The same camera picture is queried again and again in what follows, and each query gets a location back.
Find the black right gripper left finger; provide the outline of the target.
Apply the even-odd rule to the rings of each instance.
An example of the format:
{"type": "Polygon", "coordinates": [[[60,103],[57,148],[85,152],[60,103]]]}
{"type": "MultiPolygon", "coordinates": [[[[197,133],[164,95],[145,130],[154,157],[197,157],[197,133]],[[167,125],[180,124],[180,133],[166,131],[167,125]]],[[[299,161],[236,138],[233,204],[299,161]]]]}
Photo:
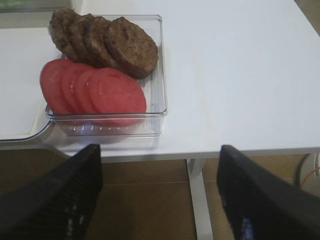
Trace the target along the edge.
{"type": "Polygon", "coordinates": [[[101,148],[90,144],[0,199],[2,240],[83,240],[102,190],[101,148]]]}

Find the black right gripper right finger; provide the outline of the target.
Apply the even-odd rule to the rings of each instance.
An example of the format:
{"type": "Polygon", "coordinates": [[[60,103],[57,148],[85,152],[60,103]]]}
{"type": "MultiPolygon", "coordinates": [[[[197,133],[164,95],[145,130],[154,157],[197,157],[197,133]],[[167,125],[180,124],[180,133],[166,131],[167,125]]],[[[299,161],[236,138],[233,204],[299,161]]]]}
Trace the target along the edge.
{"type": "Polygon", "coordinates": [[[318,240],[320,199],[222,145],[216,176],[236,240],[318,240]]]}

